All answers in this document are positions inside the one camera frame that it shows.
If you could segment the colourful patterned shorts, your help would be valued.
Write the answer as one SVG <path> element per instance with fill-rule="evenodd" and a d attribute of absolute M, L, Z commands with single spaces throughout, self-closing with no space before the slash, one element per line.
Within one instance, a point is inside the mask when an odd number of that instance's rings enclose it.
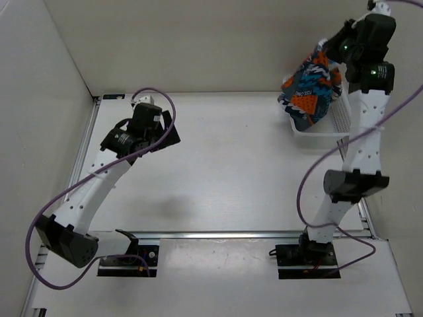
<path fill-rule="evenodd" d="M 278 102 L 294 122 L 296 130 L 304 132 L 321 121 L 342 94 L 339 64 L 327 57 L 318 42 L 297 71 L 281 85 Z"/>

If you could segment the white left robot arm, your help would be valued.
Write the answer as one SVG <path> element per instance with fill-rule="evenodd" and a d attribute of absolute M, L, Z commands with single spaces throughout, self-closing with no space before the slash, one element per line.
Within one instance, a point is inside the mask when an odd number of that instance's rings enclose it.
<path fill-rule="evenodd" d="M 49 217 L 42 215 L 36 230 L 47 249 L 82 268 L 97 256 L 116 257 L 123 264 L 137 260 L 137 238 L 124 231 L 89 229 L 98 208 L 116 182 L 134 165 L 134 153 L 159 151 L 180 142 L 171 114 L 154 104 L 152 96 L 132 102 L 133 116 L 108 132 L 89 169 L 90 180 L 75 189 Z"/>

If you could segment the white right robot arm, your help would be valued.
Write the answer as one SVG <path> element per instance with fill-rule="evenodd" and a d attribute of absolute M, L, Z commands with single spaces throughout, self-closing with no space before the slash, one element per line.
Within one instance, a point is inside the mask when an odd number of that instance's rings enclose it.
<path fill-rule="evenodd" d="M 380 121 L 394 84 L 395 67 L 384 58 L 395 29 L 393 17 L 369 13 L 346 21 L 323 46 L 330 60 L 346 65 L 352 89 L 350 134 L 342 168 L 325 173 L 325 198 L 299 238 L 297 257 L 305 264 L 328 254 L 334 232 L 353 205 L 389 185 L 389 177 L 381 173 Z"/>

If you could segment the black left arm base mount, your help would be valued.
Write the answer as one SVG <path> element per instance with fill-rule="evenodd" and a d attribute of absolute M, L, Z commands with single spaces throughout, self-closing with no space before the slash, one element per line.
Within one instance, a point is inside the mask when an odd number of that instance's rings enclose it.
<path fill-rule="evenodd" d="M 158 240 L 139 240 L 137 255 L 143 258 L 105 258 L 98 264 L 98 277 L 140 277 L 157 276 L 160 242 Z"/>

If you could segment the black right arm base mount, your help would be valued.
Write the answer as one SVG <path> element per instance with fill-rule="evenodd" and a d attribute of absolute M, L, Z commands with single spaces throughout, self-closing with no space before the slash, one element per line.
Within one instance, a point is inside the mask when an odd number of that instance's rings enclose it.
<path fill-rule="evenodd" d="M 324 253 L 306 255 L 298 244 L 278 244 L 268 255 L 276 259 L 279 280 L 341 278 L 333 245 Z"/>

